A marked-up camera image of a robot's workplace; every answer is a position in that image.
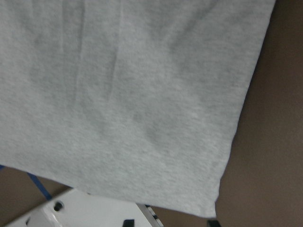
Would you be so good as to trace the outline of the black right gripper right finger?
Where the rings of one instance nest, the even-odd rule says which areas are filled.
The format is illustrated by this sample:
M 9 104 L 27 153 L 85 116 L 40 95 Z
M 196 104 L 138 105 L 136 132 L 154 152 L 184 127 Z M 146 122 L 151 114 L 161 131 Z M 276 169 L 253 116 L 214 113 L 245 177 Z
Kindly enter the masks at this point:
M 221 227 L 217 220 L 207 220 L 207 227 Z

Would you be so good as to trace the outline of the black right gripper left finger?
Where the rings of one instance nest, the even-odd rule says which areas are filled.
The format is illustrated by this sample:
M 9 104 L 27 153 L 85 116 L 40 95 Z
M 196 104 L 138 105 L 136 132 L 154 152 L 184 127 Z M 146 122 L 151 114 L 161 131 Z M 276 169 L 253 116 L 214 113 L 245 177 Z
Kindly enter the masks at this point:
M 134 227 L 134 219 L 124 220 L 123 227 Z

